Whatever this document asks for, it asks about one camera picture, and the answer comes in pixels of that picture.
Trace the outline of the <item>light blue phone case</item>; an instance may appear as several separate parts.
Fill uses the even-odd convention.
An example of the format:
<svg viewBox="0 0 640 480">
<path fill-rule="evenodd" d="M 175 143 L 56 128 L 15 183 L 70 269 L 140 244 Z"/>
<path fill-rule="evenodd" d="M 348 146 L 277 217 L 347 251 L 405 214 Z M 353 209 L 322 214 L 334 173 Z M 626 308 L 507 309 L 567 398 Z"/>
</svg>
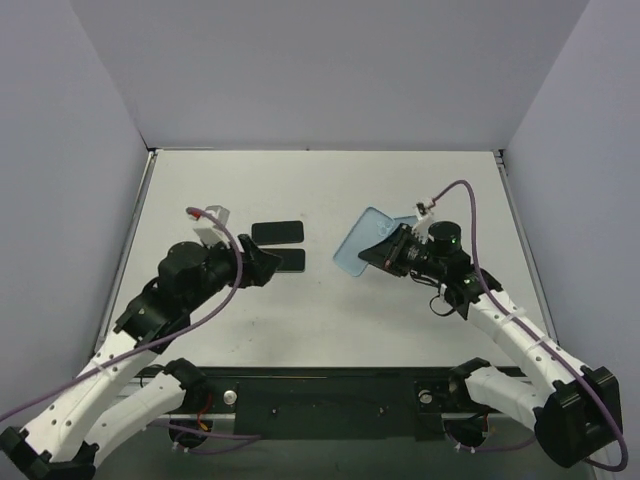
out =
<svg viewBox="0 0 640 480">
<path fill-rule="evenodd" d="M 396 230 L 401 225 L 408 225 L 410 230 L 413 230 L 418 218 L 415 215 L 401 216 L 394 219 L 393 229 Z"/>
<path fill-rule="evenodd" d="M 333 262 L 350 276 L 361 276 L 368 264 L 358 258 L 358 253 L 385 240 L 394 231 L 395 218 L 367 207 L 337 248 Z"/>
</svg>

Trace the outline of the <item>black smartphone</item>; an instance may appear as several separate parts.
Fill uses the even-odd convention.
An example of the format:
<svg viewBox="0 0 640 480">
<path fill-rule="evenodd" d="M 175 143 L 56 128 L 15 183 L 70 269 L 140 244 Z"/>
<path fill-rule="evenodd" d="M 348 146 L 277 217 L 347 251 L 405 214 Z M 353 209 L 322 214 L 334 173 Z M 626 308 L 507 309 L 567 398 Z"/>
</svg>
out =
<svg viewBox="0 0 640 480">
<path fill-rule="evenodd" d="M 301 220 L 258 222 L 251 226 L 251 237 L 257 245 L 300 244 L 304 241 Z"/>
<path fill-rule="evenodd" d="M 278 273 L 302 273 L 306 270 L 306 252 L 301 248 L 265 248 L 264 252 L 281 259 Z"/>
</svg>

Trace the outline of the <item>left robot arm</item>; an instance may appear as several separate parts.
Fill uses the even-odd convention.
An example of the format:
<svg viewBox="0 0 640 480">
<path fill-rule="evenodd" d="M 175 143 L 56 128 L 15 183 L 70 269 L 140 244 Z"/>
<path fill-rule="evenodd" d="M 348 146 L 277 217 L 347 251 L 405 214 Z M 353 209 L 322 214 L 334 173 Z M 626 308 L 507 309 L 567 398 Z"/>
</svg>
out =
<svg viewBox="0 0 640 480">
<path fill-rule="evenodd" d="M 206 375 L 184 358 L 169 362 L 146 386 L 117 395 L 163 353 L 171 335 L 226 286 L 262 287 L 281 260 L 247 235 L 243 251 L 224 242 L 172 246 L 158 275 L 130 301 L 86 367 L 89 378 L 61 394 L 38 417 L 1 434 L 1 450 L 29 479 L 91 479 L 119 445 L 158 417 L 181 409 L 201 412 L 213 402 Z"/>
</svg>

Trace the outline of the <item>aluminium table frame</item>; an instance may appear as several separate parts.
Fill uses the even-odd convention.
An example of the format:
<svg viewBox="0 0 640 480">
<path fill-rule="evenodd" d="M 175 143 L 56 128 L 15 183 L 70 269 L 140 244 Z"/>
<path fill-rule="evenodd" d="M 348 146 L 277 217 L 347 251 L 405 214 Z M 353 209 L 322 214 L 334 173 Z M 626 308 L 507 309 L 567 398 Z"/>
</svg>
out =
<svg viewBox="0 0 640 480">
<path fill-rule="evenodd" d="M 88 364 L 37 418 L 25 429 L 28 444 L 48 462 L 61 470 L 69 467 L 78 456 L 86 436 L 102 413 L 108 409 L 116 395 L 156 355 L 135 351 L 137 341 L 126 333 L 115 333 L 111 320 L 115 315 L 124 273 L 129 261 L 136 230 L 140 221 L 158 151 L 149 152 L 136 195 L 133 218 L 127 231 L 113 281 L 102 325 L 96 340 L 95 352 Z"/>
</svg>

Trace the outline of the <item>black table front rail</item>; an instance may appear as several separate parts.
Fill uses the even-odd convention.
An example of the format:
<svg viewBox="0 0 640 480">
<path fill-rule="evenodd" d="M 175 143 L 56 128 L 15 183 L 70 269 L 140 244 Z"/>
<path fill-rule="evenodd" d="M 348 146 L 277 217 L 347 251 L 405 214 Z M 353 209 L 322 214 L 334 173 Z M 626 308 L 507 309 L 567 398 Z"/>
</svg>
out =
<svg viewBox="0 0 640 480">
<path fill-rule="evenodd" d="M 211 391 L 175 409 L 234 417 L 264 440 L 440 440 L 443 421 L 480 424 L 488 407 L 455 397 L 447 367 L 205 367 Z"/>
</svg>

